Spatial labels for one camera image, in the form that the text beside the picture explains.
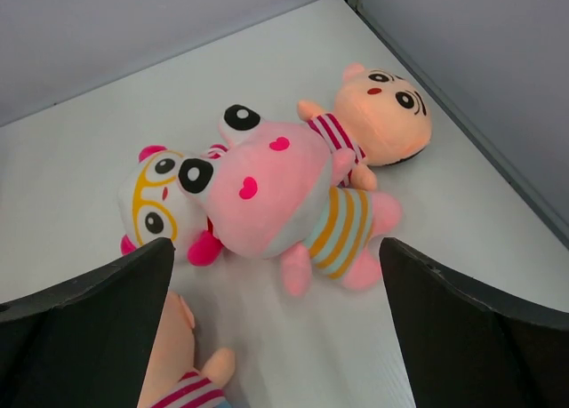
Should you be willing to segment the white panda plush yellow glasses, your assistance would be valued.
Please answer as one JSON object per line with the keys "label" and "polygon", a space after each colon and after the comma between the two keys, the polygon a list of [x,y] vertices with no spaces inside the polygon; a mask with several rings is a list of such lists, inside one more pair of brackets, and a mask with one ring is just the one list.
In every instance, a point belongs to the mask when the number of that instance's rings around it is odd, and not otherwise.
{"label": "white panda plush yellow glasses", "polygon": [[199,204],[177,184],[183,154],[165,146],[141,150],[139,163],[117,193],[125,234],[123,255],[159,237],[172,241],[174,259],[196,267],[213,264],[223,249],[213,225]]}

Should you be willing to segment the peach boy plush striped shirt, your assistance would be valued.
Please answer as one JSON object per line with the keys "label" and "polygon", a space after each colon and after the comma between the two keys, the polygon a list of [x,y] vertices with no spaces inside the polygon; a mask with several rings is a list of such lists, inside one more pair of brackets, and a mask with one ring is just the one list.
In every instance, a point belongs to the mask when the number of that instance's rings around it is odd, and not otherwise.
{"label": "peach boy plush striped shirt", "polygon": [[224,388],[236,370],[236,356],[219,348],[195,365],[195,317],[186,301],[169,291],[143,381],[139,407],[230,407]]}

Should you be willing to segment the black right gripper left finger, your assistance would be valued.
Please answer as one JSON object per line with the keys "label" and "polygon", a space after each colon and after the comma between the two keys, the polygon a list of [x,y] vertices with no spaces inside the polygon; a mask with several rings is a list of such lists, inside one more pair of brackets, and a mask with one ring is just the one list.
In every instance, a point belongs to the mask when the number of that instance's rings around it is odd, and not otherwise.
{"label": "black right gripper left finger", "polygon": [[158,238],[1,306],[1,405],[134,407],[172,276]]}

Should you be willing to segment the peach boy plush blue pants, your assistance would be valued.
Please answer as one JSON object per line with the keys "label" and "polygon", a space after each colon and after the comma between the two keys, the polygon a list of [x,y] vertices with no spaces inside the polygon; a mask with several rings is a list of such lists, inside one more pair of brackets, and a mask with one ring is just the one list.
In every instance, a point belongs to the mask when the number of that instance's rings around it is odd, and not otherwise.
{"label": "peach boy plush blue pants", "polygon": [[325,139],[330,150],[355,152],[342,187],[375,190],[373,166],[398,164],[418,155],[432,134],[427,104],[412,84],[387,70],[360,63],[344,69],[332,110],[300,100],[297,114]]}

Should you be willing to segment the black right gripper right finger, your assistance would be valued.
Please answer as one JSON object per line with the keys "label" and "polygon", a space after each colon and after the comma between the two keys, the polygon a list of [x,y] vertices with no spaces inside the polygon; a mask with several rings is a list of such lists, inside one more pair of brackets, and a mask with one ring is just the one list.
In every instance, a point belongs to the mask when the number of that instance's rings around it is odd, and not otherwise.
{"label": "black right gripper right finger", "polygon": [[568,315],[386,238],[380,260],[418,407],[566,407]]}

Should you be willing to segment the pink hippo plush striped shirt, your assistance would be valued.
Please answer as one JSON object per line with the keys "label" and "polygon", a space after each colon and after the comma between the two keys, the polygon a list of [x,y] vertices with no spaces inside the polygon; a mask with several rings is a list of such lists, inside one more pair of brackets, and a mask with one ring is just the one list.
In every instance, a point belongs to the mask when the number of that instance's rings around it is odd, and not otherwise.
{"label": "pink hippo plush striped shirt", "polygon": [[345,188],[355,154],[331,150],[302,124],[263,119],[241,104],[219,123],[228,151],[184,156],[177,182],[197,202],[221,243],[247,259],[276,259],[284,288],[301,296],[320,273],[350,290],[381,278],[369,243],[401,220],[391,195]]}

